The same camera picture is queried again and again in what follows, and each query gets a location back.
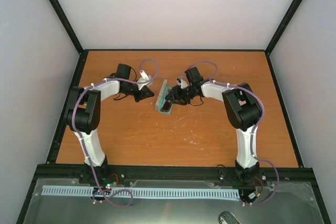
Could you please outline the grey glasses case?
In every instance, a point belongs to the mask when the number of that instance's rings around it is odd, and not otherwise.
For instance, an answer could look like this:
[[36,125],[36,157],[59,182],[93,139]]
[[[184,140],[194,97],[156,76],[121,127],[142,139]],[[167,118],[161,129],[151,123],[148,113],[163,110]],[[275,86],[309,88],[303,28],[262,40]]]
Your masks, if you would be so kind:
[[163,113],[163,112],[160,111],[162,105],[163,105],[166,101],[168,101],[168,100],[166,99],[166,96],[168,95],[168,93],[169,93],[170,90],[172,89],[172,87],[170,87],[170,86],[167,85],[167,82],[168,82],[167,79],[164,79],[164,80],[163,80],[163,83],[162,83],[160,92],[159,92],[159,94],[158,94],[158,96],[157,96],[157,100],[156,100],[156,103],[155,103],[155,110],[158,111],[159,113],[170,115],[171,112],[172,112],[172,107],[173,107],[173,105],[172,105],[171,110],[170,110],[169,113]]

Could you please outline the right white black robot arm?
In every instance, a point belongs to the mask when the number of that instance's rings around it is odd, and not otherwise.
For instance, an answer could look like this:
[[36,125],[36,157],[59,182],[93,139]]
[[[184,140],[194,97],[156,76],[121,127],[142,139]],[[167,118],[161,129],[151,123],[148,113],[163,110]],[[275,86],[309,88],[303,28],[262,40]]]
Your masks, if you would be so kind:
[[185,76],[187,81],[178,78],[177,85],[165,95],[165,100],[178,105],[188,105],[195,97],[223,102],[228,120],[236,130],[235,174],[241,184],[249,182],[259,170],[256,133],[263,118],[264,106],[247,83],[234,85],[204,79],[197,67],[186,70]]

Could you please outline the brown sunglasses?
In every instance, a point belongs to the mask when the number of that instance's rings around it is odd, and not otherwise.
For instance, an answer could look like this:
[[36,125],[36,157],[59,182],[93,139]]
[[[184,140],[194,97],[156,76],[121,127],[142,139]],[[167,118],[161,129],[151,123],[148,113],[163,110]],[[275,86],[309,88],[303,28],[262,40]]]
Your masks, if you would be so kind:
[[163,113],[169,113],[170,110],[171,110],[171,107],[172,107],[171,102],[166,101],[166,102],[162,105],[160,111],[163,112]]

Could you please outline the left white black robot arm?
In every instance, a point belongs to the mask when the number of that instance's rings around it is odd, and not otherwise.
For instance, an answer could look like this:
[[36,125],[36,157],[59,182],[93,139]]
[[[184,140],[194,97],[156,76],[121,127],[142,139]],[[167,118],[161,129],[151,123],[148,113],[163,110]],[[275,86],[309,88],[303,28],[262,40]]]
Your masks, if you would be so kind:
[[157,76],[150,76],[143,69],[140,77],[130,80],[130,65],[118,64],[116,72],[86,87],[74,86],[69,91],[64,122],[77,137],[84,155],[84,163],[91,166],[91,178],[97,183],[108,180],[107,157],[102,150],[98,126],[101,118],[101,102],[111,96],[124,94],[134,97],[135,102],[154,96],[149,85]]

